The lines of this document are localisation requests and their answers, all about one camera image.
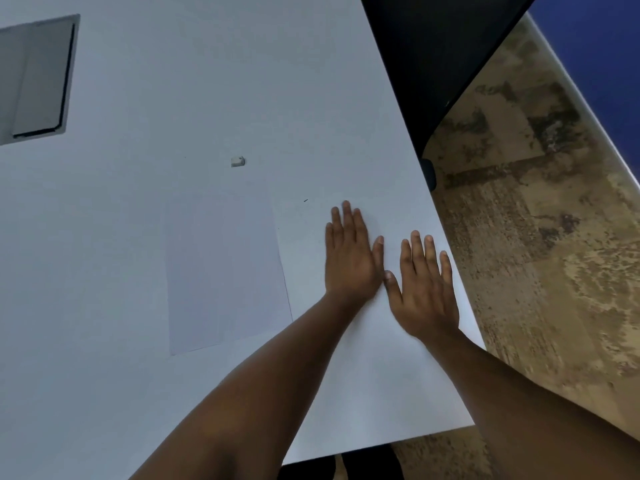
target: beige carpet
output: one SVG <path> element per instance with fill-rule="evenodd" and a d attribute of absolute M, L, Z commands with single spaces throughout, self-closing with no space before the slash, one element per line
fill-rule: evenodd
<path fill-rule="evenodd" d="M 487 349 L 640 438 L 638 194 L 526 21 L 424 157 Z M 476 428 L 394 448 L 407 480 L 495 476 Z"/>

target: white paper sheet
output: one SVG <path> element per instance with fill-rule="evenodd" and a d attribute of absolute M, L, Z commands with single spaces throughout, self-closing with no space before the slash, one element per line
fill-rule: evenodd
<path fill-rule="evenodd" d="M 261 180 L 183 195 L 166 212 L 172 355 L 281 330 L 291 310 Z"/>

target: blue panel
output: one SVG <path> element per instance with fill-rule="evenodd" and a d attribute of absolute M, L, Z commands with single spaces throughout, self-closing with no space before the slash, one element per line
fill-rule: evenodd
<path fill-rule="evenodd" d="M 640 0 L 537 0 L 531 12 L 640 177 Z"/>

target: white eraser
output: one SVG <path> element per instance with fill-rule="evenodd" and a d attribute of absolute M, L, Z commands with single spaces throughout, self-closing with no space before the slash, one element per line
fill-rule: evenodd
<path fill-rule="evenodd" d="M 243 165 L 244 165 L 244 157 L 231 158 L 231 166 L 243 166 Z"/>

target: left hand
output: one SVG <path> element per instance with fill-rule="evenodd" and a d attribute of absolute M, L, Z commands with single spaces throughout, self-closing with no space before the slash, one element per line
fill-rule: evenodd
<path fill-rule="evenodd" d="M 352 213 L 351 204 L 344 201 L 342 214 L 344 224 L 338 208 L 332 208 L 332 222 L 326 225 L 324 284 L 327 294 L 348 305 L 363 306 L 382 284 L 384 239 L 378 236 L 371 250 L 360 209 Z"/>

